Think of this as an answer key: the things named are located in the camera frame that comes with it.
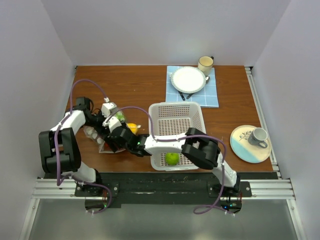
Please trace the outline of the blue checked cloth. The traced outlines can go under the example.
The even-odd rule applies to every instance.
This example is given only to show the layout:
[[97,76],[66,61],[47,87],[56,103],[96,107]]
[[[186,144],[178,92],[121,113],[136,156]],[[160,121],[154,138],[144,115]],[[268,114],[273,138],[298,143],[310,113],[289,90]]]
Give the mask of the blue checked cloth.
[[205,81],[201,83],[191,83],[189,80],[187,81],[185,90],[182,91],[182,86],[176,89],[171,81],[174,72],[182,68],[183,66],[174,65],[168,65],[166,67],[165,101],[180,102],[183,100],[183,95],[186,102],[196,102],[203,108],[219,108],[215,69],[211,69],[208,75],[208,83],[205,83]]

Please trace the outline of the cream mug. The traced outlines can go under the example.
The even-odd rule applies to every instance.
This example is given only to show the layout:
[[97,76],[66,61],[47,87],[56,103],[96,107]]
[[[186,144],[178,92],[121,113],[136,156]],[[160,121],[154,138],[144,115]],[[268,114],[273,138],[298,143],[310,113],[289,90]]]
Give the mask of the cream mug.
[[214,58],[211,56],[202,56],[198,59],[197,68],[205,75],[208,76],[212,70]]

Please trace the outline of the black handled knife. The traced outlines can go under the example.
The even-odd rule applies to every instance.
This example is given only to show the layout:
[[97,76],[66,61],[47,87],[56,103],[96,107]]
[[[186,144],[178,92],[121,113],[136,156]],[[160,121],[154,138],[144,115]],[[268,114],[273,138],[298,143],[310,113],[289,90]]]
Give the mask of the black handled knife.
[[186,97],[186,99],[190,99],[190,98],[193,96],[193,94],[194,94],[194,93],[190,93],[190,94]]

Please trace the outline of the white plastic perforated basket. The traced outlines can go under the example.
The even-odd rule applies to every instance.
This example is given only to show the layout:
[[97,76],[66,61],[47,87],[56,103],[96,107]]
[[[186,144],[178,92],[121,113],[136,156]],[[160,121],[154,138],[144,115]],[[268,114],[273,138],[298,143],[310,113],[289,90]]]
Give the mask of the white plastic perforated basket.
[[[155,136],[179,135],[188,131],[189,128],[196,128],[205,133],[205,121],[201,106],[193,101],[161,102],[152,104],[148,113],[152,118]],[[197,170],[190,160],[182,154],[179,155],[179,162],[176,165],[169,165],[165,160],[165,153],[155,154],[150,157],[151,166],[156,171],[190,171]]]

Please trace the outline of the green fake apple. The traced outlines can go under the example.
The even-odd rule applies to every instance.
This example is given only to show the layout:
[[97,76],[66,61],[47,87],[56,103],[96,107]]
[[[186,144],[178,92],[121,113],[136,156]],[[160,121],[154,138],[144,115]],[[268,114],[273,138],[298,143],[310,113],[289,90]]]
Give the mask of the green fake apple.
[[165,155],[165,162],[169,166],[177,165],[179,161],[180,161],[180,156],[178,153],[167,153]]

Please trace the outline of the blue beige plate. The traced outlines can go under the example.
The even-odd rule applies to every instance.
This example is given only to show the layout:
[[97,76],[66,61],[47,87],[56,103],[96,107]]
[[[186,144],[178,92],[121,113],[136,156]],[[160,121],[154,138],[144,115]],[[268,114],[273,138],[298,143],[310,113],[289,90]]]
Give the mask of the blue beige plate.
[[249,144],[248,137],[255,128],[258,127],[241,125],[236,127],[230,135],[230,145],[233,152],[243,161],[252,164],[264,162],[271,155],[272,151],[269,135],[266,140],[268,144],[267,148]]

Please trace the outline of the metal spoon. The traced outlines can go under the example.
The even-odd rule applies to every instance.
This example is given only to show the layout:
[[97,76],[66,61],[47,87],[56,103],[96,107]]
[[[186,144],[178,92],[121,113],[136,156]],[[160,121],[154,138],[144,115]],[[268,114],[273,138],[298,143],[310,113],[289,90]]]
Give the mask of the metal spoon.
[[205,77],[205,82],[208,83],[209,81],[210,81],[210,76],[208,75]]

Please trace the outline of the grey white cup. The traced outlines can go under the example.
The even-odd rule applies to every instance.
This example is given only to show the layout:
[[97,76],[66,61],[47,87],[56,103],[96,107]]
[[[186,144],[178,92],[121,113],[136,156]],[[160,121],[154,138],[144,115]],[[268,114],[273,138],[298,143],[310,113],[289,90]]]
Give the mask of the grey white cup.
[[268,139],[268,133],[261,127],[256,127],[249,135],[247,141],[252,146],[258,146],[260,148],[266,149],[268,144],[266,140]]

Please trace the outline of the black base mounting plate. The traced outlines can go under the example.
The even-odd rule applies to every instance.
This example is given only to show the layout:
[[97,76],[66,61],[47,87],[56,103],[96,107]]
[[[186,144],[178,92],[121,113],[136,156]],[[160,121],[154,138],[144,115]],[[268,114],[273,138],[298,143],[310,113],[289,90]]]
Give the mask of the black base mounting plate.
[[80,185],[65,180],[58,194],[85,198],[85,207],[103,208],[111,196],[111,208],[125,204],[151,205],[211,205],[220,192],[219,180],[210,172],[106,172],[100,175],[105,189]]

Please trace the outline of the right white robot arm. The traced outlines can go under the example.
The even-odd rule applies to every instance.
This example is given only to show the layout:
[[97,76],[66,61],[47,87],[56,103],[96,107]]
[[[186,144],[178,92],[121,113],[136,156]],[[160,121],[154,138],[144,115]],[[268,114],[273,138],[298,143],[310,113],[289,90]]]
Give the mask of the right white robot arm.
[[118,126],[111,131],[109,139],[138,157],[162,153],[182,154],[198,168],[211,170],[218,178],[223,194],[233,197],[241,190],[239,174],[225,160],[225,143],[196,128],[190,127],[187,132],[177,135],[157,136],[135,135],[127,126]]

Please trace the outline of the white round plate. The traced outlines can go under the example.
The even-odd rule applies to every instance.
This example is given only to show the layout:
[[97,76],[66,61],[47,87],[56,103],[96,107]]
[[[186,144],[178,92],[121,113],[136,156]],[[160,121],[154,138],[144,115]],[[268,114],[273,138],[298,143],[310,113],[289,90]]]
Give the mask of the white round plate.
[[200,91],[206,84],[206,76],[196,67],[183,66],[172,73],[171,84],[182,93]]

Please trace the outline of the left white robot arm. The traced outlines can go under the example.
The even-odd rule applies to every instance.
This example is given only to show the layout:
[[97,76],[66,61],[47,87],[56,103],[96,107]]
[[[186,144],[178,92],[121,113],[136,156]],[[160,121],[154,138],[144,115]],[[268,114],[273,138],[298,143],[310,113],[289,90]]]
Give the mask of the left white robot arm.
[[83,126],[89,127],[104,140],[108,131],[102,126],[105,117],[99,109],[94,112],[94,103],[87,97],[78,97],[75,105],[51,130],[38,135],[42,169],[56,175],[56,184],[72,179],[82,192],[99,196],[104,191],[99,172],[82,162],[76,133]]

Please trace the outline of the black handled fork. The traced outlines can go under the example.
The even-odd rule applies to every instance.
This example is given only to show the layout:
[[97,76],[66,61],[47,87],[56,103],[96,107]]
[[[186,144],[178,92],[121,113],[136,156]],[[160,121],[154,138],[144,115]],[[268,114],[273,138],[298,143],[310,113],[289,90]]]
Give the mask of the black handled fork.
[[184,97],[183,93],[182,93],[181,91],[178,91],[178,93],[179,93],[179,95],[180,95],[181,99],[182,99],[183,101],[185,101],[186,99],[185,99],[185,97]]

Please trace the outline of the polka dot zip bag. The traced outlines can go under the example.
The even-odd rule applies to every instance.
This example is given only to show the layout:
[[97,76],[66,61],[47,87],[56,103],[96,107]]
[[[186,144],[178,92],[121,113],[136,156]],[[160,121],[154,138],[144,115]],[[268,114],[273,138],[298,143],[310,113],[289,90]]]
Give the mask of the polka dot zip bag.
[[83,110],[85,116],[85,128],[90,129],[88,133],[99,145],[102,152],[118,153],[125,148],[115,141],[112,131],[117,127],[127,127],[126,118],[117,105],[113,102],[103,103],[97,112],[86,108]]

